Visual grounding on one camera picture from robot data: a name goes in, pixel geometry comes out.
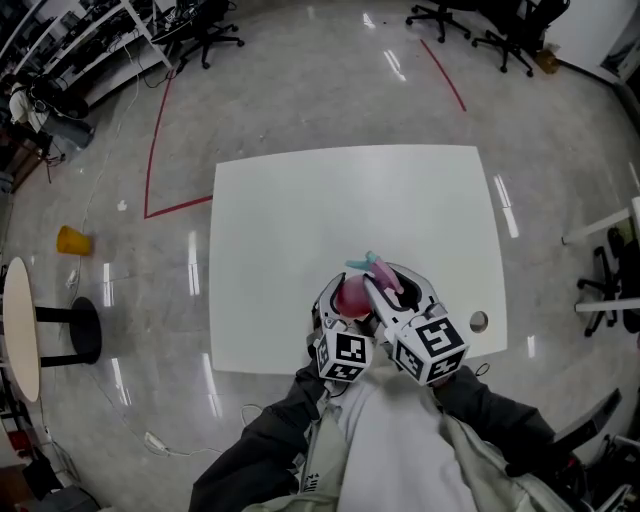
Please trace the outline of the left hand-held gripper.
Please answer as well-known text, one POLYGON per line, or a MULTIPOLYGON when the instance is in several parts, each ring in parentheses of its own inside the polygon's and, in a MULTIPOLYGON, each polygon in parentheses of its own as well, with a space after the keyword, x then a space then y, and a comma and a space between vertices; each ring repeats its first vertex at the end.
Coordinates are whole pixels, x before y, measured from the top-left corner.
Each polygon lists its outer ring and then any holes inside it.
POLYGON ((345 280, 345 272, 331 279, 312 308, 310 352, 321 378, 353 383, 373 361, 374 339, 362 332, 355 319, 341 315, 335 305, 345 280))

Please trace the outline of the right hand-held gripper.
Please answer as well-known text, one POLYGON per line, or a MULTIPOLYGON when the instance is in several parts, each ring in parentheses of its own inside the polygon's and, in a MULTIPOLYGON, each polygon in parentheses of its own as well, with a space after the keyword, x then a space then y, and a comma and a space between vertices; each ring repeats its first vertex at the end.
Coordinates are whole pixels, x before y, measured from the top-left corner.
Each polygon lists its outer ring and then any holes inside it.
POLYGON ((418 385, 431 385, 456 372, 468 350, 431 282, 415 271, 388 266, 402 287, 392 296, 372 277, 363 285, 371 308, 385 327, 391 360, 418 385))

